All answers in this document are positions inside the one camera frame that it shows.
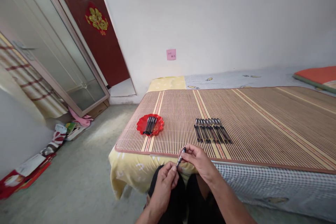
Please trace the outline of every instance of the red door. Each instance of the red door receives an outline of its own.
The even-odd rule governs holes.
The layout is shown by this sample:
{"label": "red door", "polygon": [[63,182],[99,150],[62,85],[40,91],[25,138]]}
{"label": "red door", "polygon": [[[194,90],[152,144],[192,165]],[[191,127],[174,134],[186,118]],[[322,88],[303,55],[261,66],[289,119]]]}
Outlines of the red door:
{"label": "red door", "polygon": [[128,79],[130,75],[104,0],[65,2],[108,85],[114,86]]}

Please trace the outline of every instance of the leg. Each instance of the leg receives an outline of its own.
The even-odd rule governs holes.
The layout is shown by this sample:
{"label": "leg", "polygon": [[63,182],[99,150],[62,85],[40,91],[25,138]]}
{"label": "leg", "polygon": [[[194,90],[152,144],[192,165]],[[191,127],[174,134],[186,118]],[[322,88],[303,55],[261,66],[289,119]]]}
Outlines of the leg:
{"label": "leg", "polygon": [[[156,179],[158,177],[158,172],[161,168],[162,166],[159,166],[154,173],[152,183],[150,185],[150,189],[147,196],[147,201],[150,200],[150,198],[153,195]],[[170,194],[170,200],[167,211],[162,215],[159,224],[182,223],[182,220],[186,215],[187,210],[186,192],[185,192],[186,188],[183,182],[183,178],[181,177],[180,174],[178,175],[179,175],[178,183]]]}
{"label": "leg", "polygon": [[225,224],[210,188],[198,174],[192,174],[189,178],[187,198],[189,203],[188,224]]}

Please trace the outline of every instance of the pink cloth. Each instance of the pink cloth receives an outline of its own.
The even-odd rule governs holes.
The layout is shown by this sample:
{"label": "pink cloth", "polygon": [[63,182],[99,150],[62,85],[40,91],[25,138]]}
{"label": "pink cloth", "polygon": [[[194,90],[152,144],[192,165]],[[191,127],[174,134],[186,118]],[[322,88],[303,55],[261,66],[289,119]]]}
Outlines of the pink cloth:
{"label": "pink cloth", "polygon": [[70,107],[68,107],[71,115],[83,126],[83,127],[89,127],[90,122],[93,121],[91,116],[85,115],[83,117],[79,117]]}

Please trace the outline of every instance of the curtain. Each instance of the curtain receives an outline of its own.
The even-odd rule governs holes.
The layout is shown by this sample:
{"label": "curtain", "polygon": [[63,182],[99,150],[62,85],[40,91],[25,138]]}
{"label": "curtain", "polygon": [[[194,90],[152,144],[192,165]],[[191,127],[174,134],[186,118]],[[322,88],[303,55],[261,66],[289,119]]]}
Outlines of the curtain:
{"label": "curtain", "polygon": [[[61,98],[1,33],[0,65],[12,76],[44,118],[58,118],[68,112]],[[3,81],[6,79],[1,78],[0,86],[6,86],[6,83],[1,83]]]}

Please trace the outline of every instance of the red plate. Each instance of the red plate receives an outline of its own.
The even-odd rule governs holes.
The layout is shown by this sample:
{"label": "red plate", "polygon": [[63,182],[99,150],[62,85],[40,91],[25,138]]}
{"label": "red plate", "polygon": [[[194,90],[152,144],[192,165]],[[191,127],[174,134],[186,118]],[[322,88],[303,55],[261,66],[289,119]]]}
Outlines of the red plate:
{"label": "red plate", "polygon": [[156,115],[156,114],[148,114],[148,115],[145,115],[145,116],[141,117],[139,119],[138,123],[137,123],[137,126],[138,126],[137,130],[140,131],[141,135],[143,135],[144,131],[146,130],[147,120],[148,120],[148,117],[150,117],[150,116],[153,116],[153,117],[157,118],[157,121],[156,121],[156,124],[154,126],[152,135],[156,135],[163,128],[164,121],[163,121],[161,116]]}

